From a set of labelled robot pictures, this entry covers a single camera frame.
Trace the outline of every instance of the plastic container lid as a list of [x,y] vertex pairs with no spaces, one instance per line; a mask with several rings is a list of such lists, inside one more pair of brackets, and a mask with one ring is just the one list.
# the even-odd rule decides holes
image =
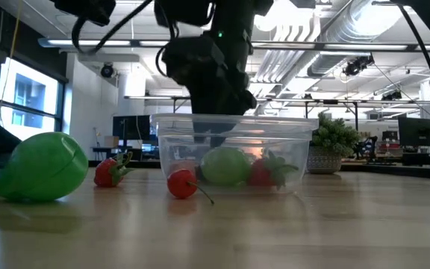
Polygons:
[[205,114],[156,114],[151,123],[157,126],[158,136],[204,135],[253,138],[302,138],[311,139],[311,132],[318,129],[318,119],[283,117],[249,117]]

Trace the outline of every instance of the desk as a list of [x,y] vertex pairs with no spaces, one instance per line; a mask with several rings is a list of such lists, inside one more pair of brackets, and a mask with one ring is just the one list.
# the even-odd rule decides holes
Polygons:
[[40,205],[0,200],[0,268],[426,269],[430,179],[304,178],[300,195],[174,200],[159,170]]
[[410,165],[430,165],[430,153],[404,153],[402,155],[402,164]]

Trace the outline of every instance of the security camera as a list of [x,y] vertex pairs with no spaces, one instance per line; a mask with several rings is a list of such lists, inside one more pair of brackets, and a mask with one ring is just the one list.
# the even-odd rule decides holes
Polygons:
[[117,71],[113,68],[113,63],[105,63],[101,69],[103,78],[113,78],[117,75]]

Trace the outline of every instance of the green ball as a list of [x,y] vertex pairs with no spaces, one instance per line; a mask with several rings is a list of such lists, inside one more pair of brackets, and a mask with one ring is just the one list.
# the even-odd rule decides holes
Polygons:
[[72,193],[84,181],[88,160],[69,135],[38,134],[13,151],[0,178],[0,197],[52,201]]
[[202,158],[204,177],[213,185],[237,186],[250,174],[250,161],[246,154],[235,148],[212,149]]

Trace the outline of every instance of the ceiling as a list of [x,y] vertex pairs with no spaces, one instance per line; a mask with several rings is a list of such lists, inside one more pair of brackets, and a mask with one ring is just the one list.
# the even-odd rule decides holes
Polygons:
[[[333,15],[347,3],[347,0],[332,0],[332,2],[333,8],[323,11],[320,14],[322,25],[324,25],[330,17],[333,17]],[[17,5],[18,0],[0,0],[0,6],[13,15],[17,13]],[[118,5],[110,18],[111,24],[101,28],[87,23],[81,33],[81,39],[100,39],[109,28],[120,21],[136,6],[136,4],[124,4],[122,0],[118,1]],[[411,16],[425,42],[430,43],[430,30],[427,29],[413,11],[411,11]],[[75,17],[56,10],[53,3],[49,0],[22,0],[21,20],[48,38],[69,39]],[[181,36],[197,36],[202,33],[202,29],[190,25],[180,25],[179,28],[181,30]],[[275,31],[263,32],[254,28],[252,40],[272,40],[274,35]],[[114,39],[168,40],[169,33],[166,28],[157,26],[153,15],[153,6],[151,5],[124,26],[114,36]],[[415,43],[415,41],[414,35],[403,18],[375,40],[375,42],[383,43]],[[152,88],[150,90],[180,89],[181,87],[175,82],[158,74],[155,68],[155,54],[157,51],[158,49],[144,48],[103,49],[102,53],[139,55],[147,70],[152,75],[152,82],[150,86],[148,86]],[[266,51],[257,50],[253,56],[249,58],[246,68],[249,74],[255,74],[258,71],[258,68],[264,61],[265,54]],[[402,86],[405,92],[412,98],[417,97],[419,92],[418,84],[423,79],[428,78],[428,76],[426,76],[427,66],[422,54],[374,53],[373,56],[376,65],[391,81],[403,81]],[[130,69],[130,66],[130,63],[120,63],[116,65],[116,67],[122,70]],[[388,81],[383,73],[376,67],[370,67],[362,72],[360,76],[349,80],[347,83],[343,82],[340,78],[340,69],[336,69],[327,78],[318,82],[316,84],[317,91],[311,92],[311,94],[314,98],[320,99],[345,98],[346,93],[349,97],[355,96],[356,99],[369,98],[372,96],[373,91],[380,90],[390,84],[391,82]]]

